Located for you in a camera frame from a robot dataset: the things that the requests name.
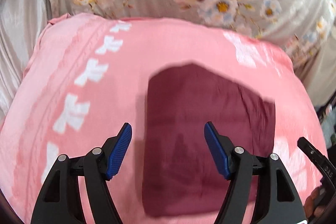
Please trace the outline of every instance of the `dark red cloth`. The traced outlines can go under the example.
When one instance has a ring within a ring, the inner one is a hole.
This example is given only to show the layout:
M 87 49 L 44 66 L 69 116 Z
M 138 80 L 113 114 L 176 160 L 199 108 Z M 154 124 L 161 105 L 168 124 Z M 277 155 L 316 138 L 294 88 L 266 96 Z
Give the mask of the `dark red cloth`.
M 208 121 L 251 154 L 272 153 L 274 103 L 195 64 L 168 68 L 150 79 L 142 183 L 148 215 L 220 209 L 229 182 L 218 173 L 204 139 Z M 250 200 L 255 199 L 256 182 Z

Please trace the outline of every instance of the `finger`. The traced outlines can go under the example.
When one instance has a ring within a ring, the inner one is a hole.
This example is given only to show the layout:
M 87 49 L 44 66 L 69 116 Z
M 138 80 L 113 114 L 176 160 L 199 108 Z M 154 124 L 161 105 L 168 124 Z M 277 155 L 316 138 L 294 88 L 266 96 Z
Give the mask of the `finger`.
M 317 198 L 319 195 L 320 195 L 320 187 L 316 187 L 310 194 L 312 199 Z
M 315 211 L 314 211 L 314 216 L 320 217 L 323 214 L 325 208 L 326 208 L 325 206 L 319 206 L 319 207 L 317 207 L 315 209 Z
M 304 203 L 304 212 L 306 213 L 306 217 L 310 218 L 314 212 L 314 200 L 311 196 L 307 197 L 306 202 Z

